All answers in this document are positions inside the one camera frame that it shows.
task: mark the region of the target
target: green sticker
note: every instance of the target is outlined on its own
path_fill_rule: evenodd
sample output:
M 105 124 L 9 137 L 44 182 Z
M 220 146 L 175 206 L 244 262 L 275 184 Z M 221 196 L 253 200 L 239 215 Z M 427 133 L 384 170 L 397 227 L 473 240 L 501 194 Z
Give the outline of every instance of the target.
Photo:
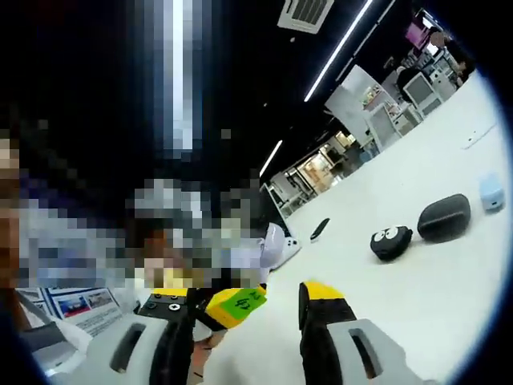
M 240 289 L 233 297 L 221 303 L 221 307 L 235 319 L 244 319 L 266 301 L 267 298 L 257 289 Z

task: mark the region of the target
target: yellow label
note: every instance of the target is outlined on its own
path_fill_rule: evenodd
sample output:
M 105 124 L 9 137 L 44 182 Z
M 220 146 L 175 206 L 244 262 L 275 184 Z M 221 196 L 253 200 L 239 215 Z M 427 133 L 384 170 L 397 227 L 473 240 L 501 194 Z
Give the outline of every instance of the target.
M 310 300 L 316 299 L 341 299 L 344 298 L 344 294 L 340 291 L 335 290 L 331 286 L 324 285 L 319 282 L 303 282 L 308 289 L 308 295 Z

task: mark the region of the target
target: person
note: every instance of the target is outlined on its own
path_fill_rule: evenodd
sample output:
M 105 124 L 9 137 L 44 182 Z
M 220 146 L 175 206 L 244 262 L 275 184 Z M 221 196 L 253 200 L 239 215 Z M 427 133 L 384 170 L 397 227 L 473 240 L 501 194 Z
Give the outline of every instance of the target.
M 404 86 L 407 85 L 415 76 L 423 72 L 415 67 L 405 68 L 403 66 L 399 66 L 395 71 L 398 74 L 398 79 L 395 82 L 395 85 L 401 93 L 403 100 L 407 103 L 413 103 L 413 100 L 411 100 L 408 94 L 404 91 Z M 424 77 L 430 82 L 429 76 L 424 75 Z
M 455 68 L 458 77 L 466 82 L 475 70 L 474 60 L 450 37 L 436 26 L 430 28 L 430 43 L 437 48 L 446 48 L 458 66 Z

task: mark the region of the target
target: black oval object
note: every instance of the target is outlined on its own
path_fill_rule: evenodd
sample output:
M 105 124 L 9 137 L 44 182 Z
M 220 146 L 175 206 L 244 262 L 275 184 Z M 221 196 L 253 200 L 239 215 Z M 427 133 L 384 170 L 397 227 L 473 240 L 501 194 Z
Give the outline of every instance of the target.
M 427 206 L 417 231 L 426 241 L 452 241 L 465 233 L 470 221 L 471 204 L 463 194 L 455 194 Z
M 384 229 L 372 235 L 370 249 L 383 262 L 392 262 L 408 249 L 413 233 L 406 226 Z

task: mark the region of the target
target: black plush toy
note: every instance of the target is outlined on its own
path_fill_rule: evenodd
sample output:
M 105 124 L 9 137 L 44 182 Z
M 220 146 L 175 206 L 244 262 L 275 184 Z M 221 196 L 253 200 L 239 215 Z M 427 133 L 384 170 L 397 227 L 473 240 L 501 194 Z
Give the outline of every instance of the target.
M 413 233 L 406 226 L 390 227 L 373 234 L 370 248 L 382 261 L 393 261 L 408 248 Z

